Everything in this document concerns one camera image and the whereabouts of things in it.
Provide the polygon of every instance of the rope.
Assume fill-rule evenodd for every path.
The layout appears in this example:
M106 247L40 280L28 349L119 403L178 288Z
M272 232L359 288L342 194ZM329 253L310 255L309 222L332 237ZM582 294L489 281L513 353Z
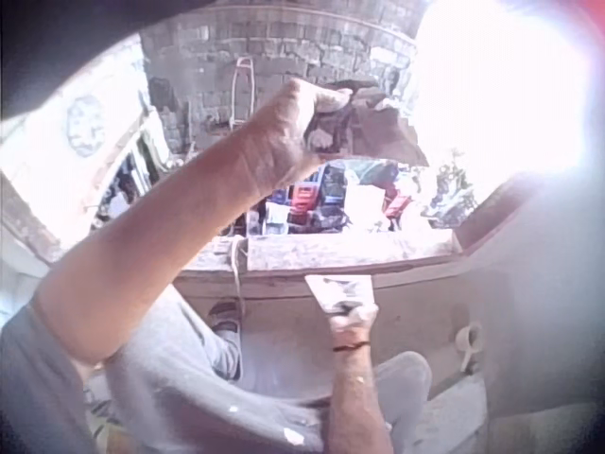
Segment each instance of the rope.
M237 292L237 300L239 302L238 310L239 315L243 319L246 314L246 302L244 297L242 296L242 284L239 280L239 267L237 263L237 252L239 250L239 245L243 240L245 240L242 235L236 235L233 237L233 242L231 243L231 268L233 270L233 278L235 280L235 291Z

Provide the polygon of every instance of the bright light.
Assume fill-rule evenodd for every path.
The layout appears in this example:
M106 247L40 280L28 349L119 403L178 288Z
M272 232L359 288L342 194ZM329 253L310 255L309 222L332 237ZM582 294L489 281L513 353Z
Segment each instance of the bright light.
M579 161L590 61L554 26L495 1L441 0L417 41L414 123L429 159L464 150L481 192L518 171Z

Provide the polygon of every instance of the hand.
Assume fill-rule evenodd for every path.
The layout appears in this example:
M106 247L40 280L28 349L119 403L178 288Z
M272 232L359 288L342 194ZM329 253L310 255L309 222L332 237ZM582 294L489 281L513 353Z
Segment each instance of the hand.
M336 315L330 318L330 330L335 347L354 345L370 340L370 331L376 315L377 305L356 307L348 315Z
M252 159L264 163L263 175L256 176L261 193L300 181L323 164L316 153L306 149L304 132L315 112L341 109L349 102L351 93L291 79L252 116L241 131L251 137L248 152L255 154Z

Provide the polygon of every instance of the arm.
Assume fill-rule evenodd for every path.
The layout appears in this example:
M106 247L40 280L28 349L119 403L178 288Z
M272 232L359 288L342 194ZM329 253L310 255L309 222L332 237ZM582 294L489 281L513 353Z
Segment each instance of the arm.
M348 96L289 82L244 127L87 237L43 279L34 308L80 374L130 337L156 298L218 230L320 159L302 148L315 110Z
M331 325L335 347L370 339L368 325L343 330L335 330L332 322ZM370 346L335 352L335 364L328 432L330 454L392 454L393 446L374 388Z

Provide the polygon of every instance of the forearm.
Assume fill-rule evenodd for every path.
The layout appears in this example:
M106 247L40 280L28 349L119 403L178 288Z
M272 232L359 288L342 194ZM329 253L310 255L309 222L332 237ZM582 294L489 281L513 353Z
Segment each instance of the forearm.
M266 195L266 163L235 133L154 187L70 251L40 285L36 309L67 351L112 355L217 231Z
M330 454L392 454L374 388L370 346L335 353L330 406Z

